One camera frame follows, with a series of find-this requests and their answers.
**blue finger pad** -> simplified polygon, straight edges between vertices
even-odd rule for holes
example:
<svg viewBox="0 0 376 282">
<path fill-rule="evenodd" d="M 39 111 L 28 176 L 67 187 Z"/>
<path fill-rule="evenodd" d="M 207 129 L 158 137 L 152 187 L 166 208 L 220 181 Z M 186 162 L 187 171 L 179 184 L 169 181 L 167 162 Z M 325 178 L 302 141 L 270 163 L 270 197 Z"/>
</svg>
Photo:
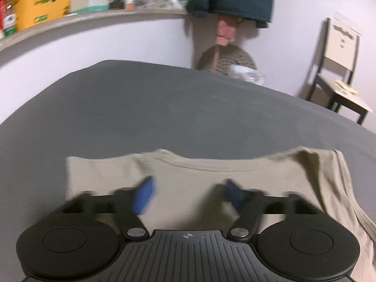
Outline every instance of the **blue finger pad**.
<svg viewBox="0 0 376 282">
<path fill-rule="evenodd" d="M 145 178 L 140 185 L 135 188 L 133 196 L 132 210 L 136 214 L 145 212 L 147 205 L 155 191 L 155 181 L 152 176 Z"/>
<path fill-rule="evenodd" d="M 232 179 L 227 179 L 224 184 L 224 198 L 229 201 L 239 213 L 247 203 L 247 196 Z"/>
</svg>

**pink cloth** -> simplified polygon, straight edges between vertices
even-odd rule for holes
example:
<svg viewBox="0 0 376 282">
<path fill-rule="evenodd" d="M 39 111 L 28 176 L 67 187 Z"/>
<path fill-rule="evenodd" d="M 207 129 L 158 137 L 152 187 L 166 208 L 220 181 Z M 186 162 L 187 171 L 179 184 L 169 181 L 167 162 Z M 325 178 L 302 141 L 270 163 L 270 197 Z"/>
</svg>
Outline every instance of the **pink cloth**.
<svg viewBox="0 0 376 282">
<path fill-rule="evenodd" d="M 236 29 L 242 18 L 218 15 L 217 44 L 226 47 L 229 42 L 235 40 Z"/>
</svg>

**knitted cushion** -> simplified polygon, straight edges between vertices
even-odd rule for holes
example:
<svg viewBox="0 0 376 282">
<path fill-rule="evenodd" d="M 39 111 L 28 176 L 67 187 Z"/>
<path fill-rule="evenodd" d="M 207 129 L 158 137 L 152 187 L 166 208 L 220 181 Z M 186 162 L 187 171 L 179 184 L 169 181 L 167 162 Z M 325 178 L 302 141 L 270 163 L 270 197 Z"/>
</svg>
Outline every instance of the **knitted cushion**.
<svg viewBox="0 0 376 282">
<path fill-rule="evenodd" d="M 205 51 L 198 63 L 198 70 L 211 70 L 214 58 L 215 46 Z M 236 45 L 228 45 L 226 47 L 219 46 L 219 59 L 217 63 L 217 72 L 227 75 L 230 65 L 241 65 L 257 69 L 256 64 L 249 54 L 237 47 Z"/>
</svg>

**bed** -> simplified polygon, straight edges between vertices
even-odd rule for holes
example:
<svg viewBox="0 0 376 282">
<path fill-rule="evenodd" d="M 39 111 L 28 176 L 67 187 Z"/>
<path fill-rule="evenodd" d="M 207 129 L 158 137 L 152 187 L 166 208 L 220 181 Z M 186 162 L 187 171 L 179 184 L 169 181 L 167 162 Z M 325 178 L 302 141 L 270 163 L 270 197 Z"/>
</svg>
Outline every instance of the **bed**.
<svg viewBox="0 0 376 282">
<path fill-rule="evenodd" d="M 107 60 L 71 73 L 0 125 L 1 279 L 24 276 L 20 233 L 64 201 L 65 158 L 168 149 L 251 159 L 299 145 L 343 152 L 376 220 L 375 135 L 310 102 L 207 71 Z"/>
</svg>

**wooden chair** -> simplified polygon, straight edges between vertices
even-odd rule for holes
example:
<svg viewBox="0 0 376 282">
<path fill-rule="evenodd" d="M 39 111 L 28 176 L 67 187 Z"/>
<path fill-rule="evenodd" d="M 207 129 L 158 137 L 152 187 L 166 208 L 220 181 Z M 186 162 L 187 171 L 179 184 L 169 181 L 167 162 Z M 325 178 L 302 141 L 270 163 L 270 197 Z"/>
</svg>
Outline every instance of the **wooden chair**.
<svg viewBox="0 0 376 282">
<path fill-rule="evenodd" d="M 338 113 L 340 107 L 345 106 L 360 115 L 357 123 L 361 125 L 367 113 L 373 112 L 372 109 L 357 94 L 345 91 L 334 79 L 327 78 L 321 73 L 325 59 L 331 59 L 345 67 L 347 72 L 350 71 L 347 84 L 351 85 L 358 58 L 359 41 L 360 37 L 355 31 L 335 19 L 327 19 L 323 55 L 306 100 L 311 100 L 318 84 L 329 96 L 328 109 L 332 110 L 334 104 L 337 104 L 334 112 Z"/>
</svg>

